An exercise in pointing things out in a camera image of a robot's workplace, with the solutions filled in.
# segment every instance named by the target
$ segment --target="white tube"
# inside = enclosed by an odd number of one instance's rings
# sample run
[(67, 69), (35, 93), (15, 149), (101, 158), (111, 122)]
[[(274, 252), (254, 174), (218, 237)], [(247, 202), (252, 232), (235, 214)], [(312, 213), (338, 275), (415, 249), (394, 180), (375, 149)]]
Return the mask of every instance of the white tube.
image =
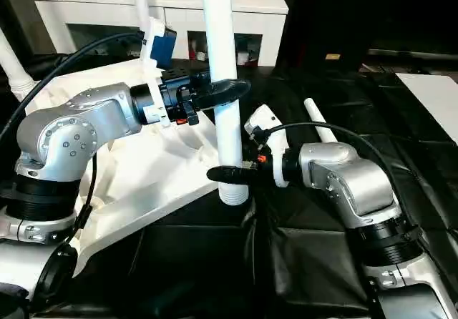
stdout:
[[(235, 42), (230, 0), (203, 0), (207, 29), (208, 59), (212, 82), (236, 79)], [(220, 165), (242, 165), (242, 138), (238, 101), (215, 108)], [(248, 186), (219, 184), (220, 199), (241, 205), (248, 199)]]
[(22, 101), (22, 99), (34, 88), (35, 82), (25, 72), (1, 29), (0, 65), (8, 77), (11, 92), (19, 101)]
[(147, 0), (135, 0), (135, 6), (137, 7), (137, 15), (140, 20), (140, 30), (145, 33), (145, 37), (148, 36), (150, 31), (150, 10), (148, 8)]
[[(326, 120), (320, 112), (320, 109), (318, 109), (313, 99), (306, 99), (303, 102), (303, 105), (306, 106), (308, 115), (310, 115), (312, 121), (326, 122)], [(318, 132), (318, 135), (320, 136), (322, 142), (337, 142), (336, 136), (329, 128), (316, 127), (316, 131)]]

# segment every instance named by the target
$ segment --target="robotic arm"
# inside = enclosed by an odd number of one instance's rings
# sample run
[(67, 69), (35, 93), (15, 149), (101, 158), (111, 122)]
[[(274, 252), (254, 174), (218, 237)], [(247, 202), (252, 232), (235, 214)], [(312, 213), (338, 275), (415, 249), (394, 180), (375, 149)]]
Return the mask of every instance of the robotic arm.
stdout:
[(457, 319), (436, 265), (419, 242), (419, 228), (409, 224), (382, 168), (337, 141), (289, 149), (283, 130), (266, 142), (264, 131), (280, 124), (261, 106), (245, 130), (270, 151), (260, 153), (249, 168), (216, 167), (208, 177), (247, 184), (263, 176), (279, 187), (295, 182), (323, 190), (340, 214), (386, 318)]
[(0, 293), (21, 290), (40, 308), (72, 278), (77, 252), (66, 239), (77, 218), (74, 203), (87, 163), (102, 145), (163, 122), (158, 113), (177, 124), (198, 124), (196, 111), (234, 101), (250, 89), (244, 80), (210, 83), (208, 72), (183, 70), (163, 72), (157, 86), (161, 108), (147, 84), (119, 83), (85, 90), (23, 120), (16, 179), (0, 191)]

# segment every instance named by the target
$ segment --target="white table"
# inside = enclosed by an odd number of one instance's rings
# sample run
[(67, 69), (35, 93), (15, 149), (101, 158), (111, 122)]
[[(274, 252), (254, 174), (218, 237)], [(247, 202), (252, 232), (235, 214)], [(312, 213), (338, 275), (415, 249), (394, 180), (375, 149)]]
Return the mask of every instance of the white table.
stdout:
[(442, 129), (458, 144), (458, 84), (448, 76), (397, 74)]
[[(75, 52), (67, 24), (138, 26), (134, 0), (34, 0), (59, 53)], [(232, 0), (235, 33), (260, 34), (258, 65), (274, 66), (288, 6), (284, 0)], [(188, 31), (205, 31), (203, 0), (148, 0), (150, 14), (177, 31), (173, 57), (188, 59)]]

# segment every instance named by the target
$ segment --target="white cabinet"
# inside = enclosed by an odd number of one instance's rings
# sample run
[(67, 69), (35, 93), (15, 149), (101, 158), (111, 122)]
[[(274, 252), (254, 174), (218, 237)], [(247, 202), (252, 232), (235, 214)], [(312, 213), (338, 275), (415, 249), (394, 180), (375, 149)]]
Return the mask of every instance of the white cabinet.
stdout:
[[(137, 27), (134, 0), (34, 0), (59, 53), (81, 47), (72, 25)], [(148, 0), (150, 14), (177, 32), (173, 57), (189, 58), (188, 32), (205, 31), (203, 0)], [(233, 0), (236, 34), (262, 36), (258, 65), (274, 66), (288, 7), (284, 0)]]

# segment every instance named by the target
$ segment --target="black wire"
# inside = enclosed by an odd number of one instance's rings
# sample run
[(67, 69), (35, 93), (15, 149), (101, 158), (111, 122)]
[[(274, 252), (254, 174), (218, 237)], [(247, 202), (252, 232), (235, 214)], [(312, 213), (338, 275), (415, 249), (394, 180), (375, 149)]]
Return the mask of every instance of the black wire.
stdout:
[(86, 225), (87, 219), (89, 218), (89, 215), (91, 214), (91, 211), (92, 211), (91, 200), (92, 200), (92, 195), (94, 194), (96, 179), (97, 179), (97, 153), (94, 153), (94, 156), (92, 157), (92, 178), (91, 178), (91, 184), (89, 186), (89, 190), (87, 192), (86, 202), (83, 205), (83, 207), (81, 208), (81, 210), (79, 211), (78, 217), (74, 222), (72, 233), (67, 238), (67, 242), (70, 242), (70, 240), (72, 240), (73, 237), (77, 234), (78, 230), (80, 228), (84, 228), (84, 226)]
[(76, 51), (73, 55), (65, 59), (56, 69), (50, 72), (43, 80), (40, 81), (35, 87), (30, 91), (30, 93), (25, 96), (25, 98), (21, 101), (17, 109), (14, 111), (12, 116), (9, 118), (8, 122), (5, 124), (3, 130), (0, 133), (0, 144), (6, 138), (9, 131), (14, 127), (14, 124), (17, 120), (21, 117), (22, 112), (26, 109), (27, 105), (35, 98), (36, 95), (53, 79), (55, 76), (59, 75), (59, 73), (65, 69), (66, 67), (71, 66), (74, 64), (78, 59), (82, 58), (87, 52), (91, 51), (93, 48), (104, 44), (110, 40), (115, 39), (123, 39), (123, 38), (137, 38), (139, 40), (143, 39), (143, 33), (120, 33), (114, 34), (111, 36), (107, 36), (103, 39), (93, 41), (88, 45), (82, 47), (80, 50)]
[(266, 134), (265, 138), (269, 137), (274, 132), (281, 131), (282, 129), (288, 129), (288, 128), (291, 128), (291, 127), (298, 127), (298, 126), (314, 126), (314, 127), (329, 128), (329, 129), (332, 129), (334, 131), (337, 131), (337, 132), (340, 132), (340, 133), (344, 133), (344, 134), (346, 134), (346, 135), (348, 135), (350, 137), (353, 137), (353, 138), (357, 139), (360, 142), (363, 142), (376, 155), (377, 159), (380, 161), (380, 164), (384, 168), (384, 170), (386, 172), (386, 175), (388, 176), (389, 181), (391, 183), (391, 186), (393, 187), (393, 191), (394, 191), (394, 194), (396, 195), (396, 197), (398, 199), (399, 206), (401, 207), (402, 211), (406, 215), (406, 218), (409, 221), (409, 223), (411, 225), (414, 224), (412, 219), (409, 216), (408, 211), (406, 210), (404, 202), (402, 201), (401, 192), (399, 191), (399, 187), (398, 187), (398, 184), (397, 184), (396, 179), (394, 177), (394, 173), (393, 173), (393, 171), (391, 169), (390, 164), (385, 160), (383, 154), (380, 153), (380, 151), (375, 146), (373, 146), (367, 139), (361, 137), (359, 134), (357, 134), (357, 133), (355, 133), (355, 132), (353, 132), (353, 131), (351, 131), (351, 130), (349, 130), (347, 128), (336, 126), (334, 124), (328, 124), (326, 122), (310, 121), (310, 122), (296, 122), (294, 124), (281, 124), (281, 125), (279, 125), (277, 127), (266, 129), (265, 130), (265, 134)]

